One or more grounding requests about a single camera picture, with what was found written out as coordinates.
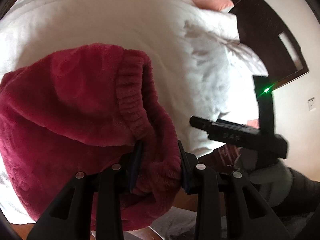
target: white bedsheet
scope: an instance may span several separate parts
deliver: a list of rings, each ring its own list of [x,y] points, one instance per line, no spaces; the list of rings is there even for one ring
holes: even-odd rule
[[[149,55],[159,102],[185,150],[198,157],[223,143],[191,128],[190,116],[258,118],[252,74],[266,75],[263,63],[239,45],[234,15],[198,9],[190,0],[19,0],[0,22],[0,78],[54,51],[95,42]],[[22,206],[6,206],[14,208],[4,213],[23,213],[10,222],[23,224]]]

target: wall outlet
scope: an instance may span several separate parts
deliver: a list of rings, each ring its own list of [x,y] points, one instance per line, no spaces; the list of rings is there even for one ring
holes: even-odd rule
[[[316,109],[316,100],[315,98],[310,98],[308,100],[309,111]]]

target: wooden bed frame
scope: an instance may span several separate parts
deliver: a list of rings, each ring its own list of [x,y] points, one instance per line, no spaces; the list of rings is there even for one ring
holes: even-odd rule
[[[235,7],[230,11],[237,16],[240,41],[249,46],[265,64],[272,89],[309,72],[295,37],[264,0],[232,0]],[[15,0],[0,0],[0,19],[9,10]],[[282,43],[279,35],[285,33],[296,51],[302,69],[297,70],[294,61]]]

